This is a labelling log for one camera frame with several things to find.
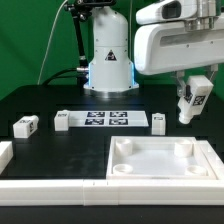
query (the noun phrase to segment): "black cable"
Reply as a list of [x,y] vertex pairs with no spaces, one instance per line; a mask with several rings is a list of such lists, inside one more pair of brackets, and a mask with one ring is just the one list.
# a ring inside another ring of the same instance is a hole
[[50,78],[50,79],[46,80],[42,85],[47,86],[54,79],[66,79],[66,78],[77,78],[77,76],[76,75],[67,75],[67,76]]
[[47,86],[48,83],[50,83],[53,79],[66,77],[66,76],[62,76],[62,77],[58,77],[58,76],[63,75],[65,73],[69,73],[69,72],[75,72],[75,71],[77,71],[76,68],[69,68],[69,69],[65,69],[65,70],[62,70],[60,72],[57,72],[56,74],[54,74],[53,76],[51,76],[50,78],[45,80],[42,83],[42,85]]
[[81,67],[87,67],[88,61],[87,61],[86,55],[85,55],[83,39],[82,39],[82,32],[81,32],[80,23],[79,23],[78,11],[75,8],[73,8],[71,10],[71,14],[72,14],[73,23],[75,26],[76,38],[77,38],[77,42],[78,42],[79,64]]

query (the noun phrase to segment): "white block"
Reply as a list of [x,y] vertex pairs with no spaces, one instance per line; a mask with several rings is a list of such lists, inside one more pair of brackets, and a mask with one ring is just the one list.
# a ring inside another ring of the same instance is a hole
[[179,121],[183,124],[189,124],[193,116],[201,114],[213,89],[213,84],[203,75],[190,76],[187,85],[191,87],[190,96],[181,97],[178,102]]
[[15,138],[29,138],[37,130],[39,118],[37,116],[22,117],[13,125]]
[[148,127],[145,111],[70,111],[69,127]]
[[54,118],[55,131],[68,131],[70,111],[58,111]]
[[3,180],[0,206],[83,205],[83,180]]
[[166,116],[165,114],[152,115],[152,135],[166,134]]
[[13,157],[12,142],[0,143],[0,174]]
[[223,205],[224,188],[214,181],[120,182],[119,205]]

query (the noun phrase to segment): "small white block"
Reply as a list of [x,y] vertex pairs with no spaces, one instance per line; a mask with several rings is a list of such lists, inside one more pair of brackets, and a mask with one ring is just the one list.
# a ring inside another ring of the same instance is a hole
[[39,118],[37,116],[22,117],[13,125],[15,138],[29,138],[37,130]]
[[55,131],[68,131],[70,111],[58,111],[54,118]]
[[165,114],[152,115],[152,135],[166,134],[166,117]]
[[0,174],[13,157],[12,142],[0,142]]

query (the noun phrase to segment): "cable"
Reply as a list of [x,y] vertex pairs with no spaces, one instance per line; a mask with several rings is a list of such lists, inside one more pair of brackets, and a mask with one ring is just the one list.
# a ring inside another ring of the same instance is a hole
[[68,1],[68,0],[65,0],[65,1],[61,4],[61,6],[59,7],[59,9],[58,9],[58,11],[57,11],[57,14],[56,14],[56,16],[55,16],[54,23],[53,23],[53,26],[52,26],[52,29],[51,29],[51,33],[50,33],[50,37],[49,37],[48,44],[47,44],[47,49],[46,49],[45,56],[44,56],[44,59],[43,59],[43,62],[42,62],[42,66],[41,66],[41,69],[40,69],[40,74],[39,74],[39,78],[38,78],[37,85],[40,85],[41,77],[42,77],[43,70],[44,70],[44,66],[45,66],[45,63],[46,63],[46,60],[47,60],[47,57],[48,57],[48,53],[49,53],[49,49],[50,49],[50,45],[51,45],[51,42],[52,42],[52,37],[53,37],[54,31],[55,31],[55,27],[56,27],[56,23],[57,23],[57,21],[58,21],[59,14],[60,14],[60,12],[61,12],[61,9],[63,8],[63,6],[65,5],[65,3],[66,3],[67,1]]
[[58,76],[63,75],[65,73],[74,72],[74,71],[76,71],[75,68],[69,68],[69,69],[65,69],[65,70],[62,70],[60,72],[57,72],[56,74],[54,74],[53,76],[51,76],[49,79],[45,80],[42,85],[47,86],[48,83],[50,83],[53,79],[66,77],[66,76],[62,76],[62,77],[58,77]]
[[42,85],[47,86],[54,79],[66,79],[66,78],[76,78],[76,77],[77,77],[76,75],[67,75],[67,76],[54,77],[54,78],[46,80]]

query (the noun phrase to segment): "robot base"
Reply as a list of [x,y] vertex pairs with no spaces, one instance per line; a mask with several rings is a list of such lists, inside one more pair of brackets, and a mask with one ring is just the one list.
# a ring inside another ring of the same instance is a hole
[[107,92],[107,91],[98,91],[95,89],[89,88],[88,85],[84,85],[84,94],[100,97],[100,98],[122,98],[127,96],[138,95],[139,93],[139,85],[136,83],[132,88],[124,91],[115,91],[115,92]]

